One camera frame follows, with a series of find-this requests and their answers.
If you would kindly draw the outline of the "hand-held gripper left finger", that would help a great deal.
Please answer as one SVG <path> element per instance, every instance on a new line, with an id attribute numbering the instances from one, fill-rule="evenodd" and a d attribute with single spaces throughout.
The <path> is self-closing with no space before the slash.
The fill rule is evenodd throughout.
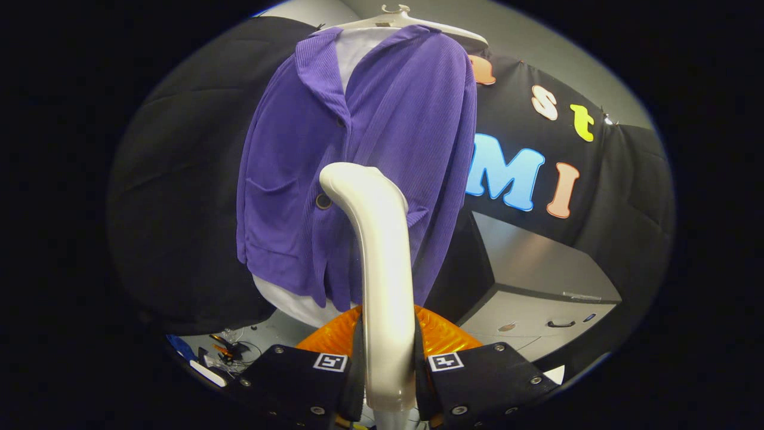
<path id="1" fill-rule="evenodd" d="M 236 400 L 259 429 L 355 429 L 365 376 L 360 313 L 317 328 L 276 311 L 246 339 L 260 354 L 236 378 Z"/>

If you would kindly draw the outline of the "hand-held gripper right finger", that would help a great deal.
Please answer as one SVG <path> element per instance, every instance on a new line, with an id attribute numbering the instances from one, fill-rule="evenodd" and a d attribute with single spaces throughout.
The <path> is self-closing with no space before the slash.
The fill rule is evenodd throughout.
<path id="1" fill-rule="evenodd" d="M 559 389 L 508 343 L 483 345 L 415 306 L 413 364 L 418 418 L 430 429 L 519 429 Z"/>

